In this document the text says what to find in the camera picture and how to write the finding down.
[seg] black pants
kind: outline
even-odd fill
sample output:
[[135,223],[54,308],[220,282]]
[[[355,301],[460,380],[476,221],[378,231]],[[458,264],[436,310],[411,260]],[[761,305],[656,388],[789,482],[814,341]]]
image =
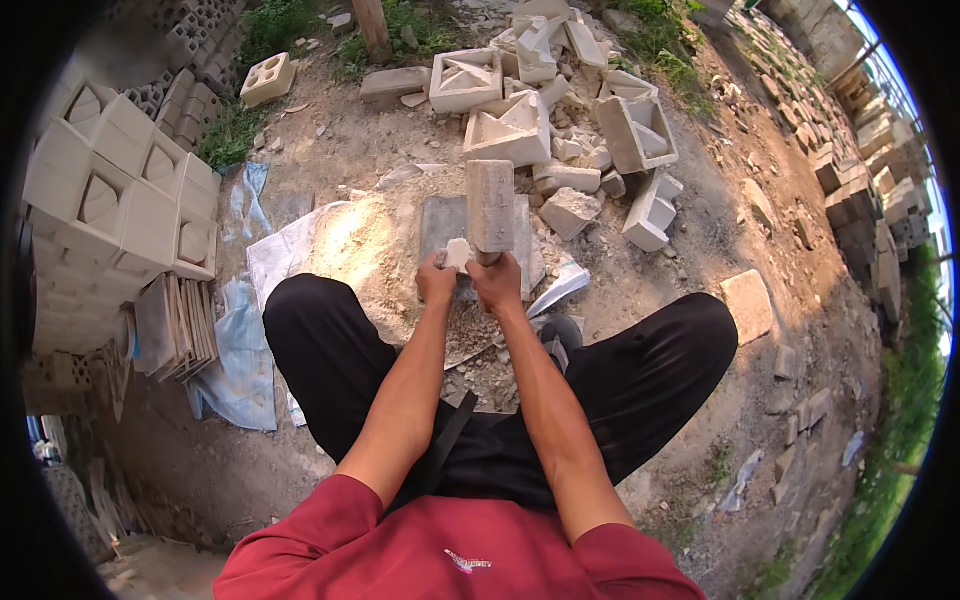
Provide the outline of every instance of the black pants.
[[[344,283],[312,275],[281,282],[263,316],[276,365],[310,433],[340,463],[396,360]],[[566,380],[587,414],[616,485],[653,458],[707,401],[737,348],[736,326],[713,296],[692,294],[616,336],[569,355]],[[444,464],[436,495],[499,497],[554,508],[520,411],[490,424],[474,413]],[[456,409],[441,401],[434,440]],[[405,486],[416,486],[417,468]]]

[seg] man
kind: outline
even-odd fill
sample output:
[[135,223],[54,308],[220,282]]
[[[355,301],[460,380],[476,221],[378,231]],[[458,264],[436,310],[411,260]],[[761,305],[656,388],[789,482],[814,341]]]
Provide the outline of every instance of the man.
[[613,486],[723,377],[737,347],[727,307],[694,294],[582,347],[569,318],[534,332],[511,255],[471,261],[520,393],[502,419],[472,413],[472,395],[439,401],[456,285],[441,258],[420,265],[424,308],[399,355],[341,282],[300,275],[270,296],[276,364],[338,466],[237,545],[217,597],[705,598]]

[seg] flat stone slab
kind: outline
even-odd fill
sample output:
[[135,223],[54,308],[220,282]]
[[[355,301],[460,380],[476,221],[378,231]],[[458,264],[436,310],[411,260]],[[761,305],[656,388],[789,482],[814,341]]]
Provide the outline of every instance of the flat stone slab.
[[756,269],[727,279],[720,288],[736,323],[740,346],[746,346],[770,331],[774,310],[767,286]]

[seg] wooden post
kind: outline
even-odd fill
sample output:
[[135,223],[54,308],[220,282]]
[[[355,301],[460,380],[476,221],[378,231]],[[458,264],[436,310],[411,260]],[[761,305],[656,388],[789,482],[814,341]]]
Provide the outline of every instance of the wooden post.
[[375,64],[390,59],[390,38],[387,37],[387,20],[383,16],[383,4],[380,0],[353,0],[353,9],[360,23],[360,33],[367,43],[370,62]]

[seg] block with circular holes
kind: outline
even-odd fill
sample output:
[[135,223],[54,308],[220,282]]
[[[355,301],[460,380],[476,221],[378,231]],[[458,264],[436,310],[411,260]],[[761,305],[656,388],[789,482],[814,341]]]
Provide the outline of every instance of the block with circular holes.
[[286,52],[255,64],[247,74],[240,90],[240,99],[247,108],[253,108],[290,91],[294,68]]

